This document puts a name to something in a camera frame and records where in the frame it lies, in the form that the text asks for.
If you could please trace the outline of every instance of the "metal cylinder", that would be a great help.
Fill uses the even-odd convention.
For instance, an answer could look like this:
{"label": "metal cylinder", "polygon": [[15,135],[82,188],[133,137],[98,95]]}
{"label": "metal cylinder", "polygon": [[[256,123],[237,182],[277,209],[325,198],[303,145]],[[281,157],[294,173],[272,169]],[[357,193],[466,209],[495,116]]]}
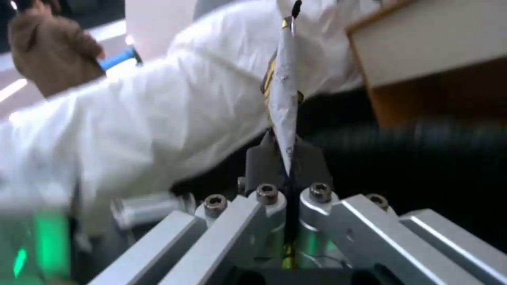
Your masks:
{"label": "metal cylinder", "polygon": [[300,268],[341,268],[346,264],[344,255],[316,227],[312,217],[319,215],[302,215],[313,213],[320,206],[338,203],[338,196],[329,186],[322,183],[312,184],[300,195],[300,216],[298,238],[295,244],[296,265]]}
{"label": "metal cylinder", "polygon": [[271,228],[264,246],[255,257],[255,264],[260,267],[279,268],[283,259],[287,200],[272,184],[260,185],[256,192],[251,193],[248,198],[265,205],[269,227]]}
{"label": "metal cylinder", "polygon": [[366,198],[368,198],[370,201],[375,203],[382,210],[384,210],[384,211],[389,210],[389,203],[387,202],[387,199],[384,198],[384,196],[372,193],[372,194],[366,195]]}
{"label": "metal cylinder", "polygon": [[193,214],[196,203],[190,193],[175,196],[161,192],[129,199],[115,199],[111,202],[111,213],[120,229],[157,222],[174,210]]}
{"label": "metal cylinder", "polygon": [[278,189],[273,184],[260,184],[256,189],[257,202],[273,205],[278,201]]}
{"label": "metal cylinder", "polygon": [[246,192],[246,178],[244,176],[238,177],[238,195],[245,196]]}

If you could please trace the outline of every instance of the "screw head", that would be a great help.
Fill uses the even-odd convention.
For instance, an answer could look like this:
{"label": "screw head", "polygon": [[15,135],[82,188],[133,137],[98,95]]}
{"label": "screw head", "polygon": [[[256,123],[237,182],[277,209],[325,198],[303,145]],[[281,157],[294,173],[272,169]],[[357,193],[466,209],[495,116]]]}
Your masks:
{"label": "screw head", "polygon": [[260,184],[256,189],[257,202],[262,205],[272,205],[278,201],[278,189],[273,184]]}
{"label": "screw head", "polygon": [[381,208],[384,211],[387,211],[387,209],[389,209],[389,203],[387,202],[387,199],[384,198],[384,196],[382,195],[372,193],[366,195],[366,198],[375,203],[377,206],[379,206],[379,208]]}
{"label": "screw head", "polygon": [[227,208],[227,199],[220,194],[213,194],[204,200],[204,213],[210,218],[218,218]]}
{"label": "screw head", "polygon": [[325,183],[313,183],[310,185],[310,199],[317,203],[331,201],[331,188]]}

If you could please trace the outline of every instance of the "person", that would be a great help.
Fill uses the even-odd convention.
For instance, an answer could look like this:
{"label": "person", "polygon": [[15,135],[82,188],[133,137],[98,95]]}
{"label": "person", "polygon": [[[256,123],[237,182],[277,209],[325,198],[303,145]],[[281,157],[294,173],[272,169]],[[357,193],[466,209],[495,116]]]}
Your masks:
{"label": "person", "polygon": [[102,46],[79,25],[53,16],[50,0],[16,0],[9,44],[16,69],[50,97],[105,75]]}

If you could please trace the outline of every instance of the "green glowing panel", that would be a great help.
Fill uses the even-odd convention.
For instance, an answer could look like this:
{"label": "green glowing panel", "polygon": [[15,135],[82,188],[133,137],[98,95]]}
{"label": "green glowing panel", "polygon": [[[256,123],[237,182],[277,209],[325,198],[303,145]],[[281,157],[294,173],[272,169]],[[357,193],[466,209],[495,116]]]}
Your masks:
{"label": "green glowing panel", "polygon": [[70,277],[68,221],[60,213],[41,213],[34,217],[37,265],[45,276]]}
{"label": "green glowing panel", "polygon": [[14,259],[14,266],[12,267],[12,272],[14,273],[14,277],[18,278],[19,274],[23,270],[26,264],[26,258],[28,257],[28,252],[25,248],[22,248],[18,251],[16,255],[16,259]]}

